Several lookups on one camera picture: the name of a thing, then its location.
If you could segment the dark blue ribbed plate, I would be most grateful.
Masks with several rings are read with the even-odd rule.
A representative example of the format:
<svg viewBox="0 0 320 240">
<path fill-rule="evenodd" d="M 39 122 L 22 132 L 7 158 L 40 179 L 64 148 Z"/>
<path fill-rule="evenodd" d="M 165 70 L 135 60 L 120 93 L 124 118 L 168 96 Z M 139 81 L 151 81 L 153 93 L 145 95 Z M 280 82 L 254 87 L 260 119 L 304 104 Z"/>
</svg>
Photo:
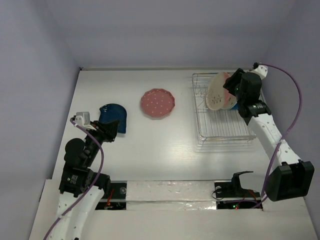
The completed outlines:
<svg viewBox="0 0 320 240">
<path fill-rule="evenodd" d="M 99 108 L 100 116 L 98 121 L 106 124 L 115 120 L 119 120 L 117 132 L 126 134 L 127 132 L 127 111 L 119 104 L 109 103 Z"/>
</svg>

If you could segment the white watermelon pattern plate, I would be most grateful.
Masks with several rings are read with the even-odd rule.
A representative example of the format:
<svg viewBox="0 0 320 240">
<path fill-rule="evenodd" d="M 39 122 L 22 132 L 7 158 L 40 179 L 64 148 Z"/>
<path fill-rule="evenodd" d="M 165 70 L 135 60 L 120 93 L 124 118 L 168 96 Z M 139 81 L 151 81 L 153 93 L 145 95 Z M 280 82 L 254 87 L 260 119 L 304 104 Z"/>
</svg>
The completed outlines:
<svg viewBox="0 0 320 240">
<path fill-rule="evenodd" d="M 222 110 L 230 110 L 237 104 L 237 99 L 234 95 L 230 94 L 228 91 L 226 92 L 225 96 L 225 103 Z"/>
</svg>

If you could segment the pink and cream plate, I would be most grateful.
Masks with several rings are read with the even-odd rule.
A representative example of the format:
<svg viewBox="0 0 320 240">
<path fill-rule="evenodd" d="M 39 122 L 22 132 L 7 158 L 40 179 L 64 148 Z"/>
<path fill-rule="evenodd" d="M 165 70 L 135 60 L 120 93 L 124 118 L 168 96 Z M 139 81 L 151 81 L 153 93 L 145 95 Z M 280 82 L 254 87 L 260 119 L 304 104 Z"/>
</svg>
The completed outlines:
<svg viewBox="0 0 320 240">
<path fill-rule="evenodd" d="M 229 101 L 231 95 L 224 88 L 224 84 L 229 77 L 230 75 L 227 72 L 220 72 L 211 78 L 205 96 L 206 106 L 210 110 L 221 110 Z"/>
</svg>

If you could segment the light blue dotted plate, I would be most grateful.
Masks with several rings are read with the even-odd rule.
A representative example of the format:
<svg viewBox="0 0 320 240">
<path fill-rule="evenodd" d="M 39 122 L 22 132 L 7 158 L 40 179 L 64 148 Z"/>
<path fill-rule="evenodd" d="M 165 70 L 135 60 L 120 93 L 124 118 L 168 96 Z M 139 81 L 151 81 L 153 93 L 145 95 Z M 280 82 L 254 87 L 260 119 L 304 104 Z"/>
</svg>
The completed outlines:
<svg viewBox="0 0 320 240">
<path fill-rule="evenodd" d="M 233 107 L 231 107 L 229 110 L 237 110 L 238 109 L 238 104 L 236 103 Z"/>
</svg>

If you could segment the pink white-dotted plate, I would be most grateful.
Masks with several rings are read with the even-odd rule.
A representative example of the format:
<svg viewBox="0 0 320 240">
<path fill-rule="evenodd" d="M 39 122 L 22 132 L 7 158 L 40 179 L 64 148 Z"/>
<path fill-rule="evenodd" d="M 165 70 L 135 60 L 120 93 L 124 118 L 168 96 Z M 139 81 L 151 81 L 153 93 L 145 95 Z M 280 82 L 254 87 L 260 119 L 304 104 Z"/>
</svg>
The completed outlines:
<svg viewBox="0 0 320 240">
<path fill-rule="evenodd" d="M 176 106 L 172 93 L 163 88 L 146 91 L 140 99 L 140 108 L 151 118 L 163 118 L 169 115 Z"/>
</svg>

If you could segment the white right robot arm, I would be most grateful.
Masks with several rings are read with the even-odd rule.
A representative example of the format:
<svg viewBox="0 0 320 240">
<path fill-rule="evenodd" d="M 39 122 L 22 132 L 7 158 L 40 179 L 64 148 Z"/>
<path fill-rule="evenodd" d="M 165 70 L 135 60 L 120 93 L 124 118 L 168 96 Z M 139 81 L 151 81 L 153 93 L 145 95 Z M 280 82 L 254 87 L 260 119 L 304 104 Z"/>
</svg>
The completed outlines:
<svg viewBox="0 0 320 240">
<path fill-rule="evenodd" d="M 303 161 L 286 141 L 300 116 L 302 103 L 298 104 L 291 125 L 285 133 L 280 133 L 271 109 L 260 99 L 262 80 L 267 76 L 268 68 L 268 65 L 258 63 L 254 64 L 251 71 L 239 68 L 226 80 L 223 87 L 236 97 L 239 115 L 255 133 L 269 157 L 261 196 L 277 202 L 305 197 L 315 168 L 310 161 Z"/>
</svg>

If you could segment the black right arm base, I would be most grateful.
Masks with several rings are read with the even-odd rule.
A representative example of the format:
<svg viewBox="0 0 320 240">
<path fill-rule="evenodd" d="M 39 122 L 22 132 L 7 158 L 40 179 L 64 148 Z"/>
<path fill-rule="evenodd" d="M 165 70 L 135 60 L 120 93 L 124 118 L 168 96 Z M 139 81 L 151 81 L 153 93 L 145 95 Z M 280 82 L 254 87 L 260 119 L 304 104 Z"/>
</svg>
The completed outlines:
<svg viewBox="0 0 320 240">
<path fill-rule="evenodd" d="M 250 174 L 253 171 L 240 171 L 232 175 L 230 180 L 214 182 L 211 197 L 216 202 L 218 210 L 262 209 L 262 198 L 259 192 L 243 188 L 240 175 Z"/>
</svg>

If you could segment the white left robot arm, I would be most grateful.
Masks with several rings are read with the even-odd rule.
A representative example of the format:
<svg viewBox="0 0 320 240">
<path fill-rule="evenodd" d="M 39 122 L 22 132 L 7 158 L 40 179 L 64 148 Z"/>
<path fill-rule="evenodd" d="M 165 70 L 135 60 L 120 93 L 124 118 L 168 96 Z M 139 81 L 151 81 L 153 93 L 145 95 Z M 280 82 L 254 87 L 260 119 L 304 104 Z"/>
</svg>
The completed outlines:
<svg viewBox="0 0 320 240">
<path fill-rule="evenodd" d="M 84 139 L 73 138 L 65 145 L 64 167 L 59 184 L 59 202 L 56 220 L 46 233 L 46 240 L 81 240 L 87 222 L 98 202 L 112 194 L 111 179 L 91 170 L 97 154 L 104 154 L 103 143 L 112 143 L 118 133 L 120 121 L 71 123 L 86 134 Z"/>
</svg>

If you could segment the white foil-covered front panel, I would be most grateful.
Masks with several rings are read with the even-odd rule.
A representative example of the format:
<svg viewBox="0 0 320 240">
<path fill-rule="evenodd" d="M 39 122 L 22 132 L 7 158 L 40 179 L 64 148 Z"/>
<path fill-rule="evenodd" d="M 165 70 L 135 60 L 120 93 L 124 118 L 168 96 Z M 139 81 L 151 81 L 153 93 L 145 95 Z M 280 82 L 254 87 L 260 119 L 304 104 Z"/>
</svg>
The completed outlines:
<svg viewBox="0 0 320 240">
<path fill-rule="evenodd" d="M 211 180 L 128 181 L 126 209 L 129 211 L 216 210 Z"/>
</svg>

